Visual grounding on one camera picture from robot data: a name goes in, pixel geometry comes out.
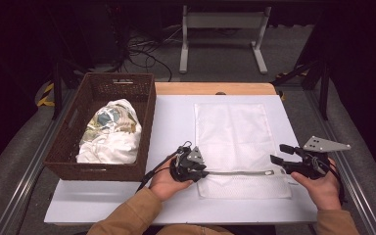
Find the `dark floor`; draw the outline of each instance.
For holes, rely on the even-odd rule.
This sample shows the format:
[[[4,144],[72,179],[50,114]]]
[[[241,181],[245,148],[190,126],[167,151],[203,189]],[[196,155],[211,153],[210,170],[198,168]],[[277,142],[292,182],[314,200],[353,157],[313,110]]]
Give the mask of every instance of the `dark floor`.
[[[188,72],[178,73],[181,43],[179,36],[152,52],[156,59],[166,64],[172,72],[171,81],[237,81],[269,82],[280,72],[290,71],[312,30],[311,26],[269,28],[266,31],[262,54],[268,67],[268,74],[259,73],[250,40],[255,33],[239,30],[226,36],[214,30],[201,30],[190,34]],[[143,55],[133,56],[134,63],[144,65]],[[136,67],[126,62],[122,72],[152,72],[158,81],[167,81],[170,73],[160,63],[151,68]],[[349,186],[345,209],[352,213],[360,234],[376,234],[376,164],[362,137],[353,125],[349,114],[342,106],[339,95],[330,85],[328,99],[329,120],[323,120],[316,109],[318,88],[303,91],[295,78],[277,87],[285,94],[284,106],[300,144],[312,136],[329,138],[352,145],[350,151],[337,154],[339,166],[345,172]],[[74,91],[66,90],[66,100]],[[89,226],[57,226],[43,222],[59,178],[44,168],[38,175],[41,159],[48,144],[46,136],[51,135],[57,120],[51,120],[54,109],[41,107],[0,157],[0,234],[16,234],[23,219],[23,208],[28,210],[23,219],[21,234],[75,234],[86,231]],[[17,188],[30,189],[31,181],[37,178],[30,202],[25,193]],[[276,225],[276,233],[311,234],[305,224]]]

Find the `white table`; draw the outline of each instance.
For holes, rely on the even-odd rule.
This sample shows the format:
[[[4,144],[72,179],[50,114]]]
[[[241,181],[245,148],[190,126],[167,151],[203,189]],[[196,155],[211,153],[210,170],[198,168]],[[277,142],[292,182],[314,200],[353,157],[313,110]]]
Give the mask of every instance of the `white table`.
[[[265,104],[277,148],[279,144],[298,146],[286,112],[277,95],[158,95],[147,171],[173,153],[185,141],[189,140],[195,146],[194,104],[204,102]],[[285,161],[302,160],[295,155],[287,155],[279,150],[277,152],[278,157]],[[291,199],[266,200],[204,199],[199,196],[197,186],[192,185],[164,203],[164,209],[155,219],[154,224],[315,222],[316,206],[306,189],[292,178],[290,182]],[[44,221],[55,224],[94,223],[108,216],[119,204],[131,197],[138,186],[138,182],[60,180]]]

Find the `person's left hand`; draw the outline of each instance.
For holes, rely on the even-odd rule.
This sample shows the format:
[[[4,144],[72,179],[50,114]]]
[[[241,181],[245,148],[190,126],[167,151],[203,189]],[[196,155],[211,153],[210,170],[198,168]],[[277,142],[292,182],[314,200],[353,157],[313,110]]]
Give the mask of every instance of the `person's left hand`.
[[[175,181],[168,169],[171,160],[168,160],[157,170],[149,186],[149,189],[151,189],[161,202],[168,200],[178,191],[188,188],[194,182],[192,180],[185,182]]]

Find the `wicker basket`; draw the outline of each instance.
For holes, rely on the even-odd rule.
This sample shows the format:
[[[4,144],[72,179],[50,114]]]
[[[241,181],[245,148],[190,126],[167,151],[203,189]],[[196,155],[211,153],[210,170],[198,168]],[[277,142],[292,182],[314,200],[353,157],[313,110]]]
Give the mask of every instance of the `wicker basket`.
[[[64,180],[140,181],[145,174],[156,103],[152,74],[88,73],[57,130],[44,164]],[[75,156],[87,123],[109,101],[130,102],[142,134],[133,164],[78,164]]]

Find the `sleeve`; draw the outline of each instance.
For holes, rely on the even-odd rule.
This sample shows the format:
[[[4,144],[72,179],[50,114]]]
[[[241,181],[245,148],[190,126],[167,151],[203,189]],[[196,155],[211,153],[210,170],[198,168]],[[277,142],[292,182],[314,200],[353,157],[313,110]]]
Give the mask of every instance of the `sleeve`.
[[[319,211],[317,214],[317,230],[319,235],[355,235],[353,218],[348,211]]]
[[[161,201],[145,187],[118,206],[106,219],[93,224],[87,234],[142,234],[161,209]]]

